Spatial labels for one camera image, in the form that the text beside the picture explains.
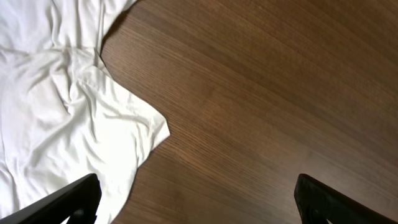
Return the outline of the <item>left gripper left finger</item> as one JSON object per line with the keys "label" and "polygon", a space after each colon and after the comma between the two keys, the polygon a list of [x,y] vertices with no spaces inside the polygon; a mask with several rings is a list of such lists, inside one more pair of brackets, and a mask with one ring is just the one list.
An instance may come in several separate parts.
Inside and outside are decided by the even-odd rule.
{"label": "left gripper left finger", "polygon": [[102,191],[98,176],[88,174],[3,219],[1,224],[94,224]]}

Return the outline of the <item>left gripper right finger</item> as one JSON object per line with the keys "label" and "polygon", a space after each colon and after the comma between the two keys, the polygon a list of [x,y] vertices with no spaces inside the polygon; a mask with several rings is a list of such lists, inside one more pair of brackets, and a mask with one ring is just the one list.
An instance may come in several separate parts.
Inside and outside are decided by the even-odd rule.
{"label": "left gripper right finger", "polygon": [[307,174],[298,176],[294,199],[304,224],[397,224]]}

